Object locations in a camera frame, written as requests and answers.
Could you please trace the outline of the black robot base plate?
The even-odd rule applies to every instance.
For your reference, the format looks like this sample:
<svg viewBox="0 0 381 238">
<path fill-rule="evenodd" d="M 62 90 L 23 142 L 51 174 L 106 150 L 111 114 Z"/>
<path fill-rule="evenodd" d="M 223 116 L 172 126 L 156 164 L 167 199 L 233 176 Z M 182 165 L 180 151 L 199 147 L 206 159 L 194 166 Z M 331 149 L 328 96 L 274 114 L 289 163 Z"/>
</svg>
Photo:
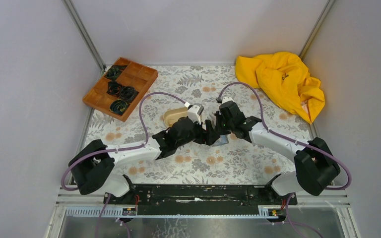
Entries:
<svg viewBox="0 0 381 238">
<path fill-rule="evenodd" d="M 138 215 L 257 215 L 259 206 L 297 205 L 260 185 L 138 184 L 122 197 L 105 195 L 110 205 L 131 205 Z"/>
</svg>

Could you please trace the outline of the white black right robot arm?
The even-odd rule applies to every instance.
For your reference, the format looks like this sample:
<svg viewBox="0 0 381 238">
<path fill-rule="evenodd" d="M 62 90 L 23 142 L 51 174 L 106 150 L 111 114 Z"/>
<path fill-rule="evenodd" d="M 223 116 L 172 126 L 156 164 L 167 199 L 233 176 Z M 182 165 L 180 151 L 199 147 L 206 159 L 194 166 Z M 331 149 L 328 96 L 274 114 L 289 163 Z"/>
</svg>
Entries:
<svg viewBox="0 0 381 238">
<path fill-rule="evenodd" d="M 331 159 L 327 144 L 318 137 L 311 141 L 298 141 L 273 133 L 264 128 L 261 119 L 246 117 L 233 100 L 223 100 L 215 115 L 220 130 L 267 147 L 294 163 L 295 171 L 279 174 L 267 184 L 279 196 L 298 191 L 318 196 L 341 172 L 339 165 Z"/>
</svg>

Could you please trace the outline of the grey card holder wallet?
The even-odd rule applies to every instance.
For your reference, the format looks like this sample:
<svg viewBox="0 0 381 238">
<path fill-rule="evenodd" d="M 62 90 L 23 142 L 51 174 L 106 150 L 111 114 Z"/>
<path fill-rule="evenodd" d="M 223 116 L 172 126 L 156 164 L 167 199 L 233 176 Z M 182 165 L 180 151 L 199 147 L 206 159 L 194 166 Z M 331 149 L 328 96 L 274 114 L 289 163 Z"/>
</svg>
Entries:
<svg viewBox="0 0 381 238">
<path fill-rule="evenodd" d="M 228 143 L 229 143 L 228 136 L 227 135 L 221 135 L 220 138 L 213 144 L 213 146 L 221 146 L 221 145 L 225 145 Z"/>
</svg>

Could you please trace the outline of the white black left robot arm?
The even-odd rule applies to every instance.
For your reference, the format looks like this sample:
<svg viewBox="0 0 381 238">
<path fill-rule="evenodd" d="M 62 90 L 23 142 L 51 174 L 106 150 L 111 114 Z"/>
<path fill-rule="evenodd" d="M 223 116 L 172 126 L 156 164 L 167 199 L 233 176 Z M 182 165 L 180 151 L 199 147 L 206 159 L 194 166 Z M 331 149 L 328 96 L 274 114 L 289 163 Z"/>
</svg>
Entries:
<svg viewBox="0 0 381 238">
<path fill-rule="evenodd" d="M 198 123 L 184 117 L 147 141 L 107 146 L 94 140 L 68 163 L 68 171 L 82 195 L 99 190 L 121 197 L 132 189 L 132 183 L 126 176 L 113 175 L 116 165 L 167 158 L 190 142 L 211 146 L 219 138 L 210 120 Z"/>
</svg>

